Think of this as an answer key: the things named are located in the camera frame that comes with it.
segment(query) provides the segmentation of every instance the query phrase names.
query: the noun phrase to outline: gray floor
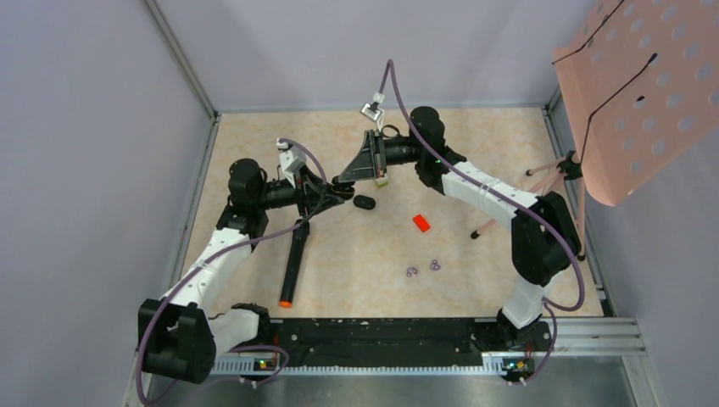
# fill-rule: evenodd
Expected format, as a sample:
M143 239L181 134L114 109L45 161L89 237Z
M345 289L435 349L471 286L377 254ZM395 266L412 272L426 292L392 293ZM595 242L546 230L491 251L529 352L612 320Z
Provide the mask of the gray floor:
M212 376L207 382L217 380ZM527 387L487 376L285 376L258 390L225 377L178 383L159 406L634 406L620 358L555 357ZM156 397L169 380L153 380Z

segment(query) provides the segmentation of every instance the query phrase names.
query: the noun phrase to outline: red object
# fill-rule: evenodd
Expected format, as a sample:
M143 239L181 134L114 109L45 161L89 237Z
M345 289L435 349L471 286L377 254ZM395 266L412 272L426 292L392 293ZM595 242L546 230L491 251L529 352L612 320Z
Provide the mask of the red object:
M430 228L429 222L426 221L426 219L425 219L424 216L422 216L422 215L417 215L417 216L415 216L414 218L412 218L412 220L415 222L415 225L417 225L417 227L420 228L420 230L422 231L422 233L424 233L424 232L426 232L426 231L429 230L429 228Z

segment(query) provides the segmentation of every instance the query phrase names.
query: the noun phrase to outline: pink perforated panel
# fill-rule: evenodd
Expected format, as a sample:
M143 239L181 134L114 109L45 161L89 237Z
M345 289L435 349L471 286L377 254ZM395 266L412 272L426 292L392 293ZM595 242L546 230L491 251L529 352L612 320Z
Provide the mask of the pink perforated panel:
M600 0L569 47L578 49L617 6ZM579 53L555 65L588 192L616 205L681 152L719 129L719 0L625 0Z

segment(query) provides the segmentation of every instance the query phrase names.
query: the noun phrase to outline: black oval object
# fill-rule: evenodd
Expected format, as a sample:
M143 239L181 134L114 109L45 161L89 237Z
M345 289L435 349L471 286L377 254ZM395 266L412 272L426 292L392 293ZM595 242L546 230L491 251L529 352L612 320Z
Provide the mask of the black oval object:
M357 195L352 200L354 206L360 209L372 210L377 206L377 201L365 195Z

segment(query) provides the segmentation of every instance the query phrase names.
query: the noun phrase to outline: beige table surface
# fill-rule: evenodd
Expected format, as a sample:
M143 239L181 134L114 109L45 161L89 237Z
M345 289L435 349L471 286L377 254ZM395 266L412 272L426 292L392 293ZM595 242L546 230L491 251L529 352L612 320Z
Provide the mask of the beige table surface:
M527 168L554 158L540 109L440 109L447 144L479 169L528 189L538 176ZM385 124L403 134L401 113L387 112ZM359 151L364 130L372 123L357 111L223 114L209 171L192 229L185 269L204 249L228 195L230 165L241 158L257 160L276 177L275 140L292 138L310 149L328 178L339 174ZM388 169L390 182L356 185L373 197L372 211L351 202L332 208L310 222L294 304L278 306L289 252L290 235L260 243L240 264L213 308L257 303L274 317L444 317L495 316L509 297L517 274L510 260L510 234L495 226L477 240L469 238L488 217L458 200L424 187L413 165ZM432 225L421 233L412 217L422 214ZM268 211L265 234L281 230L298 217L295 207ZM439 271L429 270L437 259ZM419 274L408 278L408 266ZM601 315L587 262L585 305L573 315ZM572 271L557 282L550 296L574 304L577 283Z

